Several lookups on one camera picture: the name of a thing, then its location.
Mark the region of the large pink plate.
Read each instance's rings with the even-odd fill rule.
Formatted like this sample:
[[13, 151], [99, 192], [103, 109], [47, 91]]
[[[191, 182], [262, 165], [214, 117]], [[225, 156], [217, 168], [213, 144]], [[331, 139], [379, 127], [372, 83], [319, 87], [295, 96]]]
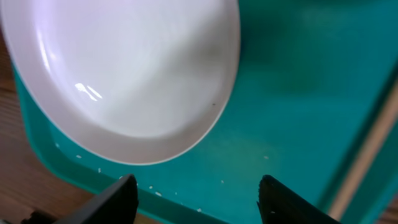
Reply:
[[235, 83], [234, 0], [1, 2], [4, 40], [30, 96], [83, 149], [152, 165], [198, 144]]

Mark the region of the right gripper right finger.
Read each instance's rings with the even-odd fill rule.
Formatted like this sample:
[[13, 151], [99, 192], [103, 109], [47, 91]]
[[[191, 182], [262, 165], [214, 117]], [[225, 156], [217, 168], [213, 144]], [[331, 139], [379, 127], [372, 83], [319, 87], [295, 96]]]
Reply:
[[271, 175], [259, 183], [257, 206], [263, 224], [340, 224]]

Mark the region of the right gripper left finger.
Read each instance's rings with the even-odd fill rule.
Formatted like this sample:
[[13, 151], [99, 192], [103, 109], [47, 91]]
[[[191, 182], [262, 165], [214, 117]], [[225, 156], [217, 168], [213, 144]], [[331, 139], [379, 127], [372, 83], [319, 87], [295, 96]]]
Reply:
[[55, 224], [133, 224], [138, 205], [137, 181], [129, 174]]

